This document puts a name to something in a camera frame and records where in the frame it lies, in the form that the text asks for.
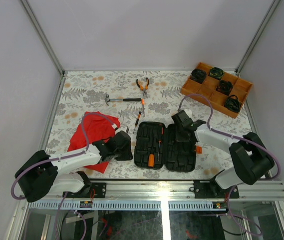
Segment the black orange screwdriver large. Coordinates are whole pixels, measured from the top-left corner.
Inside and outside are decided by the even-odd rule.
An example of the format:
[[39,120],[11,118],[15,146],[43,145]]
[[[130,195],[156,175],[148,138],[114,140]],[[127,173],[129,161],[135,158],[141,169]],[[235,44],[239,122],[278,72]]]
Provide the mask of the black orange screwdriver large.
[[160,134],[158,136],[157,163],[160,163],[160,149],[161,149],[161,144],[162,144],[163,134],[164,134],[164,127],[162,125],[160,125],[160,127],[161,127],[161,130],[160,130]]

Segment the black plastic tool case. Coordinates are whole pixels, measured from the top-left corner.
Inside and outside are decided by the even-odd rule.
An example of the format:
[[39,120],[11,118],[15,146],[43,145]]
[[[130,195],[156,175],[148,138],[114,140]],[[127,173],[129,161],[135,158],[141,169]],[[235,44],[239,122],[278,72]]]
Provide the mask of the black plastic tool case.
[[[163,140],[160,149],[160,163],[157,163],[158,136],[162,125]],[[161,122],[144,121],[140,123],[136,134],[134,164],[144,169],[159,170],[165,167],[169,171],[188,173],[195,169],[196,147],[194,142],[177,142],[175,124],[165,126]],[[154,167],[148,167],[150,150],[154,150]]]

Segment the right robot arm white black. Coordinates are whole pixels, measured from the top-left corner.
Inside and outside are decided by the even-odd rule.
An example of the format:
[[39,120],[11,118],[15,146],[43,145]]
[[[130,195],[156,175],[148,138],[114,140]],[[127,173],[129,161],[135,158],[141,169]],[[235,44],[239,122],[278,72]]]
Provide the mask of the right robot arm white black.
[[174,114],[172,120],[178,141],[212,145],[231,156],[233,167],[218,173],[209,186],[215,197],[223,196],[234,185],[253,185],[275,166],[274,158],[253,132],[243,137],[222,132],[203,120],[193,121],[184,110]]

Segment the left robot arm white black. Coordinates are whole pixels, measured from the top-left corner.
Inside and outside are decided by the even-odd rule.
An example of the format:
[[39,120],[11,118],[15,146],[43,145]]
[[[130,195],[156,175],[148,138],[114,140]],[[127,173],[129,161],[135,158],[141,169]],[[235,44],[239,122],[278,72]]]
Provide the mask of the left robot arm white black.
[[108,141],[95,141],[63,154],[48,155],[39,150],[16,172],[11,194],[19,199],[14,194],[18,185],[23,192],[21,199],[29,203],[54,194],[68,198],[92,198],[97,193],[96,187],[80,168],[107,163],[112,159],[129,161],[132,158],[131,137],[123,130],[117,130]]

